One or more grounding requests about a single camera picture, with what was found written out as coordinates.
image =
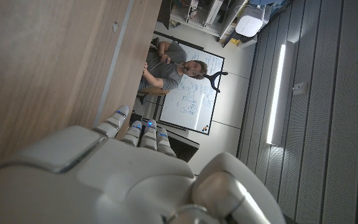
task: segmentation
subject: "man's arm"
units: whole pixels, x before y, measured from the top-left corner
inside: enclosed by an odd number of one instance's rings
[[[155,78],[148,70],[147,70],[147,62],[144,64],[143,68],[143,74],[142,76],[146,79],[146,81],[152,85],[156,86],[158,88],[162,88],[164,86],[164,82],[162,78]]]
[[[166,51],[168,51],[169,45],[170,43],[166,41],[161,41],[160,44],[158,45],[158,55],[161,56]]]
[[[171,58],[165,54],[166,51],[168,51],[170,43],[166,41],[161,41],[158,45],[158,55],[161,57],[161,61],[167,61],[167,64],[171,62]]]

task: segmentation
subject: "light fixture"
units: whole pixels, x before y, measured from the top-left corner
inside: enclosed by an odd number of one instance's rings
[[[272,110],[267,131],[267,143],[280,145],[283,134],[285,107],[290,85],[294,44],[287,41],[281,46],[278,60],[276,83],[272,100]]]

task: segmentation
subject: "gray t-shirt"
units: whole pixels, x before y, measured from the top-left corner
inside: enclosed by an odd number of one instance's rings
[[[186,62],[187,54],[183,48],[179,46],[176,42],[172,41],[169,45],[168,50],[165,52],[170,58],[171,61],[175,63]],[[180,83],[182,78],[179,75],[177,66],[173,63],[167,65],[167,63],[163,63],[160,61],[160,57],[157,52],[149,52],[147,54],[147,70],[155,77],[163,79],[163,90],[173,90],[176,89]],[[147,80],[142,77],[140,80],[139,89],[151,87]]]

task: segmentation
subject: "wooden surface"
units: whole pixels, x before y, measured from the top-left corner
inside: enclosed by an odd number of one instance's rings
[[[92,128],[128,2],[0,0],[0,160],[69,125]],[[160,3],[134,1],[101,121],[132,111]]]

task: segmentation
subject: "gray wall panel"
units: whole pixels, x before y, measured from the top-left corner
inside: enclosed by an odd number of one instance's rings
[[[244,143],[244,134],[245,134],[245,129],[247,126],[247,116],[248,116],[248,111],[249,111],[249,101],[251,98],[251,93],[252,93],[252,87],[254,86],[254,76],[255,76],[255,69],[256,69],[256,65],[257,65],[257,61],[258,61],[258,55],[259,55],[259,48],[260,48],[260,35],[258,35],[258,42],[256,43],[255,46],[255,55],[254,55],[254,61],[252,63],[252,73],[250,75],[250,80],[249,80],[249,85],[248,85],[248,94],[247,94],[247,103],[246,103],[246,107],[244,110],[244,124],[241,127],[241,139],[240,139],[240,143],[239,143],[239,159],[241,162],[246,163],[247,162],[247,157],[248,157],[248,150],[246,150],[245,148],[242,147],[243,143]]]
[[[310,83],[311,81],[319,10],[320,1],[306,0],[295,83]],[[308,94],[292,98],[287,144],[285,146],[282,183],[278,202],[283,213],[292,219],[295,217],[296,210],[296,195],[298,193],[301,169],[308,98]]]
[[[301,23],[303,19],[303,9],[305,6],[305,1],[295,1],[290,9],[290,23],[288,25],[288,35],[287,40],[291,41],[295,44],[294,47],[294,56],[293,56],[293,67],[291,70],[291,78],[290,78],[290,86],[288,87],[288,98],[287,105],[285,109],[285,119],[284,119],[284,127],[283,127],[283,136],[282,143],[285,144],[287,138],[287,127],[288,127],[288,119],[291,108],[291,98],[292,98],[292,86],[295,77],[295,68],[296,68],[296,58],[298,56],[299,49],[299,38],[301,32]],[[266,178],[266,187],[273,194],[273,196],[278,200],[278,194],[280,191],[280,179],[282,173],[282,163],[283,163],[283,153],[284,148],[281,146],[272,146],[270,159],[267,170],[267,178]]]
[[[275,47],[274,56],[273,56],[273,64],[272,64],[272,71],[271,71],[271,75],[270,75],[270,83],[269,83],[267,99],[266,99],[266,103],[265,103],[266,107],[265,107],[265,113],[264,113],[265,114],[264,123],[262,126],[262,133],[260,136],[259,152],[258,152],[258,159],[257,159],[256,171],[255,171],[256,175],[259,177],[259,179],[264,184],[266,182],[267,167],[269,165],[269,155],[270,155],[270,148],[271,148],[271,145],[266,143],[267,131],[269,130],[270,111],[272,109],[274,85],[276,82],[280,50],[281,50],[282,44],[285,44],[285,42],[287,41],[290,13],[291,13],[291,9],[289,8],[278,19],[276,19],[276,21],[279,22],[277,37],[276,37],[276,47]]]
[[[342,0],[323,0],[296,210],[297,223],[319,223],[331,127]]]
[[[249,146],[249,154],[247,166],[250,170],[255,172],[258,158],[259,141],[262,131],[262,124],[264,122],[264,112],[266,105],[267,90],[269,89],[270,74],[272,70],[273,55],[276,43],[276,35],[278,29],[278,20],[272,21],[268,33],[265,62],[262,70],[262,78],[260,80],[259,94],[257,106],[255,111],[254,125],[252,128],[251,142]]]
[[[358,191],[358,4],[345,0],[323,223],[355,223]]]
[[[242,140],[242,153],[241,153],[241,161],[245,164],[247,163],[247,159],[248,159],[249,144],[251,141],[252,127],[254,124],[254,117],[255,117],[255,110],[256,110],[256,104],[257,104],[257,99],[258,99],[260,78],[262,76],[262,69],[263,69],[264,61],[265,61],[267,37],[269,36],[269,27],[270,26],[267,26],[261,32],[262,38],[260,39],[258,61],[256,62],[257,65],[255,67],[255,73],[254,73],[254,77],[253,77],[254,80],[252,82],[252,91],[250,92],[250,100],[248,101],[249,109],[248,109],[248,114],[246,117],[246,127],[244,129],[244,138]]]

